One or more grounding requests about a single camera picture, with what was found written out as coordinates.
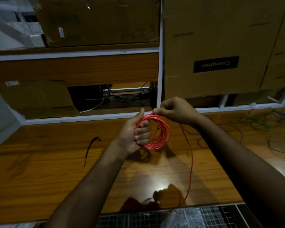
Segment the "white cable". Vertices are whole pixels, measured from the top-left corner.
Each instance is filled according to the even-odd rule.
[[[103,99],[102,99],[102,101],[101,101],[101,103],[100,103],[99,105],[97,105],[97,106],[95,106],[95,107],[93,107],[93,108],[91,108],[91,109],[85,110],[85,111],[80,111],[80,113],[88,112],[88,111],[91,111],[91,110],[93,110],[93,109],[99,107],[99,106],[104,102],[104,97],[103,97]]]

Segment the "red wire coil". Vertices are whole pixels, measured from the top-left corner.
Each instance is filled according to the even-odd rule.
[[[171,130],[170,130],[170,127],[167,125],[167,123],[163,119],[161,119],[160,116],[158,116],[158,115],[147,114],[137,124],[136,128],[138,128],[139,125],[144,120],[153,120],[153,121],[157,122],[157,124],[158,124],[157,130],[155,131],[154,134],[152,134],[152,136],[150,138],[150,142],[148,144],[144,145],[144,147],[147,149],[159,149],[159,148],[163,147],[164,145],[166,145],[167,142],[169,141],[170,135],[171,135]],[[159,129],[161,130],[160,135],[157,138],[155,138],[156,133]]]

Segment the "coiled red wire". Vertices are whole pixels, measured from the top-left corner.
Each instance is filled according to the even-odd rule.
[[[160,118],[160,116],[158,115],[155,115],[155,114],[147,114],[145,115],[142,120],[137,124],[136,128],[139,127],[139,125],[144,121],[144,120],[153,120],[153,121],[156,121],[158,126],[157,126],[157,130],[155,131],[154,134],[152,134],[151,138],[150,138],[150,142],[146,145],[144,145],[145,148],[147,149],[159,149],[161,147],[163,147],[164,145],[167,144],[167,142],[169,141],[170,139],[170,135],[171,135],[171,129],[170,127],[167,125],[167,123]],[[190,188],[191,188],[191,177],[192,177],[192,169],[193,169],[193,153],[192,153],[192,148],[190,146],[190,143],[187,139],[187,136],[183,130],[183,127],[182,125],[180,124],[181,126],[181,130],[186,138],[186,141],[190,147],[190,151],[191,151],[191,168],[190,168],[190,180],[189,180],[189,188],[188,188],[188,191],[187,191],[187,195],[186,197],[184,198],[183,202],[179,204],[179,206],[183,205],[189,195],[189,192],[190,192]],[[160,132],[160,135],[155,139],[155,136],[156,136],[156,133],[157,131],[161,129],[161,132]]]
[[[139,127],[139,125],[144,121],[144,120],[153,120],[155,122],[157,122],[158,126],[157,126],[157,130],[154,132],[154,134],[152,134],[151,138],[150,138],[150,142],[146,145],[144,145],[145,148],[147,149],[159,149],[161,147],[163,147],[164,145],[167,144],[167,142],[170,139],[170,135],[171,135],[171,129],[170,127],[167,125],[167,123],[160,118],[160,116],[155,115],[155,114],[147,114],[145,115],[141,121],[137,124],[136,128]],[[157,138],[155,138],[157,131],[160,131],[160,135],[157,136]]]

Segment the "person's left hand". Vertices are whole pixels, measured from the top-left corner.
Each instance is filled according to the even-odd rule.
[[[145,145],[150,141],[151,128],[149,120],[143,121],[136,129],[136,125],[141,121],[144,113],[145,110],[142,108],[137,115],[128,119],[116,138],[119,146],[125,150],[127,156],[137,151],[139,145]]]

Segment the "cardboard box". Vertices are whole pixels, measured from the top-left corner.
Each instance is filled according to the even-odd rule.
[[[27,119],[79,116],[64,81],[0,82],[0,95]]]
[[[30,0],[50,47],[159,40],[159,0]]]
[[[258,91],[285,0],[164,0],[165,96]]]
[[[261,89],[280,87],[285,87],[285,17]]]

